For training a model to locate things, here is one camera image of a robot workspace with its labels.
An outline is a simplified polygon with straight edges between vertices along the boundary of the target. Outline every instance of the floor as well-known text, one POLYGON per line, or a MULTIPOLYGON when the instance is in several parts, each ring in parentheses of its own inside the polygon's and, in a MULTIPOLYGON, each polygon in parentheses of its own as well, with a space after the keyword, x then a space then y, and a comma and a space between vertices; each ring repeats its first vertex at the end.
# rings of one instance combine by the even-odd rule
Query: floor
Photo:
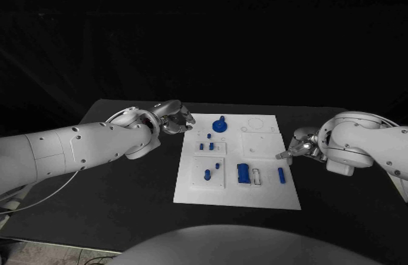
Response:
POLYGON ((95 257, 117 256, 105 251, 26 242, 1 245, 0 254, 7 258, 6 265, 84 265, 95 257))

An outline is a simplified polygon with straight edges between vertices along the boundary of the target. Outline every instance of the white platform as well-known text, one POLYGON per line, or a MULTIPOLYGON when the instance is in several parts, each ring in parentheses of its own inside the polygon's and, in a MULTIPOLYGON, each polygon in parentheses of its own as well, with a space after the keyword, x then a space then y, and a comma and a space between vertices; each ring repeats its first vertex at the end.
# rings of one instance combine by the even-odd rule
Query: white platform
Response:
POLYGON ((287 161, 274 158, 285 150, 275 116, 193 114, 193 117, 193 130, 184 133, 173 202, 300 210, 287 161), (216 133, 212 123, 220 116, 225 116, 228 129, 216 133), (238 183, 239 163, 249 165, 251 185, 238 183), (285 184, 278 179, 278 168, 284 170, 285 184), (205 180, 206 169, 212 173, 209 181, 205 180), (252 169, 258 169, 261 186, 254 184, 252 169))

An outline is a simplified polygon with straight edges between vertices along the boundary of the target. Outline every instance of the dark curtain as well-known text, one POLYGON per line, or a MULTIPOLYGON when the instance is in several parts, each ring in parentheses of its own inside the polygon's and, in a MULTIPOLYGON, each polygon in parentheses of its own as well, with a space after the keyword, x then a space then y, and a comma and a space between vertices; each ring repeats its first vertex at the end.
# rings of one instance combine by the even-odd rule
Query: dark curtain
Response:
POLYGON ((101 98, 408 122, 406 13, 406 0, 1 0, 0 134, 76 124, 101 98))

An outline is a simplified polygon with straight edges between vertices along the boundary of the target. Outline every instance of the black table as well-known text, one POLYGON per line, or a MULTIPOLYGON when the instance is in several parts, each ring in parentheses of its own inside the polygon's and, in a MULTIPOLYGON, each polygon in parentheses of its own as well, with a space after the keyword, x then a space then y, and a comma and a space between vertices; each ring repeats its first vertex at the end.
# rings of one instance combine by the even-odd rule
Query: black table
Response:
MULTIPOLYGON (((121 109, 153 102, 99 100, 81 123, 105 121, 121 109)), ((301 126, 321 126, 344 109, 186 103, 192 113, 274 114, 285 146, 301 126)), ((143 158, 120 158, 79 172, 63 190, 33 208, 16 212, 3 238, 124 251, 171 230, 239 224, 285 230, 324 240, 379 262, 408 263, 408 211, 385 171, 356 169, 352 177, 298 157, 291 166, 301 211, 174 204, 183 135, 160 135, 161 146, 143 158)), ((22 207, 46 197, 72 174, 33 187, 22 207)))

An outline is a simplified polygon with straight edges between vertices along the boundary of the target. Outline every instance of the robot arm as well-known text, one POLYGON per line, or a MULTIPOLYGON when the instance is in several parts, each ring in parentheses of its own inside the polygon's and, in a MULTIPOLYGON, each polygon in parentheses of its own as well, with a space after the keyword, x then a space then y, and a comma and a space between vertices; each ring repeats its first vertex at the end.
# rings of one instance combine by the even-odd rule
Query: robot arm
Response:
POLYGON ((347 176, 376 161, 391 175, 408 180, 408 127, 375 114, 340 113, 314 133, 310 127, 295 131, 288 151, 277 159, 291 163, 291 157, 301 155, 327 161, 327 170, 347 176))
POLYGON ((182 102, 173 100, 150 110, 131 107, 105 122, 0 138, 0 194, 122 155, 140 158, 160 146, 160 128, 170 134, 192 129, 174 122, 177 113, 195 124, 182 102))

